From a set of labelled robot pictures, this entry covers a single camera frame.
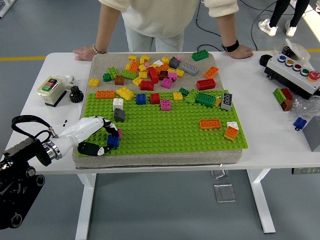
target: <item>yellow lego brick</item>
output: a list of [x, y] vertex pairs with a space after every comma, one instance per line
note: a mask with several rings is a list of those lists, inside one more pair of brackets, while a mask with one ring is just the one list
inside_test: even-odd
[[140, 72], [146, 72], [146, 71], [147, 71], [147, 68], [146, 68], [145, 65], [140, 65], [140, 66], [139, 66], [139, 70], [140, 70]]
[[126, 66], [125, 66], [125, 70], [130, 70], [130, 67], [131, 67], [131, 64], [130, 63], [128, 63]]
[[134, 55], [130, 55], [130, 56], [128, 57], [128, 61], [129, 61], [129, 62], [136, 62], [137, 59], [138, 59], [138, 57], [137, 57], [137, 56], [134, 56]]
[[148, 74], [146, 71], [140, 71], [139, 72], [139, 78], [141, 79], [148, 79]]
[[169, 57], [164, 56], [164, 57], [162, 58], [162, 62], [163, 62], [164, 64], [169, 65], [169, 61], [170, 61], [170, 58], [169, 58]]
[[140, 77], [137, 77], [137, 78], [135, 78], [135, 79], [132, 80], [132, 83], [133, 83], [134, 85], [136, 85], [137, 87], [140, 87], [141, 81], [142, 81], [142, 79], [141, 79]]
[[98, 87], [99, 86], [99, 79], [95, 79], [95, 78], [91, 78], [89, 83], [88, 83], [89, 87]]
[[179, 78], [182, 78], [182, 77], [184, 76], [184, 74], [185, 74], [185, 71], [180, 70], [180, 69], [177, 69], [177, 70], [176, 70], [176, 74], [177, 74], [177, 76], [178, 76]]
[[168, 73], [176, 73], [177, 72], [176, 70], [174, 70], [172, 68], [168, 68], [167, 71], [168, 71]]
[[217, 97], [217, 98], [215, 99], [215, 103], [214, 103], [215, 107], [218, 107], [219, 104], [221, 103], [221, 101], [222, 101], [221, 98]]
[[150, 61], [150, 57], [147, 55], [142, 55], [140, 59], [144, 59], [145, 62], [149, 62]]
[[131, 91], [127, 87], [121, 87], [118, 90], [115, 91], [116, 94], [118, 94], [120, 97], [124, 98], [125, 100], [129, 101], [130, 99], [133, 99], [135, 97], [135, 94], [133, 91]]
[[181, 92], [174, 92], [173, 93], [173, 100], [183, 100], [184, 97], [182, 96]]

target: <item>white table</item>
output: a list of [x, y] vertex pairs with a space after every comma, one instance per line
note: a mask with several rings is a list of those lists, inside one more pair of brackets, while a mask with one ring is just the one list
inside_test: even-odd
[[[272, 55], [273, 52], [255, 52], [253, 57], [240, 60], [232, 59], [223, 52], [212, 52], [212, 54], [224, 88], [233, 94], [233, 104], [249, 146], [243, 150], [239, 162], [228, 165], [79, 170], [75, 168], [71, 149], [64, 158], [54, 160], [47, 167], [41, 165], [36, 158], [31, 159], [29, 164], [35, 167], [38, 174], [77, 174], [84, 184], [75, 239], [87, 239], [96, 174], [102, 173], [247, 170], [263, 231], [276, 232], [261, 180], [270, 169], [320, 167], [320, 152], [311, 152], [303, 131], [295, 131], [293, 123], [297, 117], [292, 112], [283, 112], [273, 96], [273, 91], [281, 85], [267, 80], [264, 67], [259, 65], [261, 55]], [[79, 120], [82, 104], [71, 103], [69, 97], [65, 96], [57, 107], [49, 107], [38, 96], [36, 89], [48, 76], [74, 75], [75, 84], [84, 91], [88, 83], [91, 62], [76, 61], [74, 57], [74, 53], [51, 53], [46, 57], [21, 113], [43, 118], [53, 126], [57, 134]], [[44, 129], [41, 124], [35, 123], [25, 123], [21, 128], [32, 130], [33, 134]], [[14, 132], [6, 149], [25, 138], [24, 135]]]

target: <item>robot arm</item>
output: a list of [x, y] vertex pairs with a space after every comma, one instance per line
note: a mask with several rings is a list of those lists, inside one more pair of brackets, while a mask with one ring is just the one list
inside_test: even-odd
[[[16, 126], [25, 122], [41, 123], [48, 130], [33, 136]], [[37, 157], [44, 166], [48, 166], [53, 159], [63, 158], [72, 147], [78, 147], [78, 151], [85, 155], [100, 156], [114, 147], [107, 144], [98, 146], [84, 140], [101, 128], [115, 137], [119, 136], [116, 126], [100, 116], [84, 117], [60, 136], [47, 122], [33, 115], [13, 118], [11, 127], [28, 138], [6, 150], [4, 159], [0, 161], [0, 229], [18, 228], [45, 184], [45, 177], [36, 175], [35, 168], [29, 165], [30, 159]], [[42, 133], [49, 134], [43, 142], [37, 138]]]

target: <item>blue lego brick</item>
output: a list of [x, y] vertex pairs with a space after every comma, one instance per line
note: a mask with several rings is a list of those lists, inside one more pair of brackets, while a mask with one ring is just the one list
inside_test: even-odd
[[135, 99], [136, 99], [136, 104], [139, 104], [139, 105], [147, 104], [147, 97], [145, 93], [137, 94]]
[[298, 118], [295, 120], [293, 126], [295, 126], [295, 130], [296, 130], [296, 131], [299, 131], [300, 129], [303, 129], [303, 128], [304, 128], [304, 126], [306, 125], [306, 123], [307, 123], [306, 120], [304, 120], [304, 119], [301, 118], [301, 117], [298, 117]]
[[120, 137], [114, 135], [108, 135], [108, 140], [106, 142], [107, 146], [113, 146], [114, 148], [118, 148], [120, 145]]
[[199, 72], [199, 68], [196, 66], [193, 66], [187, 62], [185, 62], [184, 64], [182, 64], [180, 66], [180, 69], [185, 71], [187, 74], [190, 74], [191, 76], [195, 76], [198, 74]]

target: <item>black pants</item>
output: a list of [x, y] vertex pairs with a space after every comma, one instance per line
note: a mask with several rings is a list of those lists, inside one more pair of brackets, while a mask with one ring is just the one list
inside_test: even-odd
[[[301, 19], [302, 15], [306, 11], [310, 0], [297, 0], [295, 5], [295, 11], [293, 18], [290, 22], [290, 27], [296, 27], [298, 25], [299, 20]], [[282, 14], [287, 10], [290, 4], [290, 0], [277, 0], [275, 4], [275, 8], [270, 20], [270, 27], [277, 26], [279, 19], [281, 18]]]

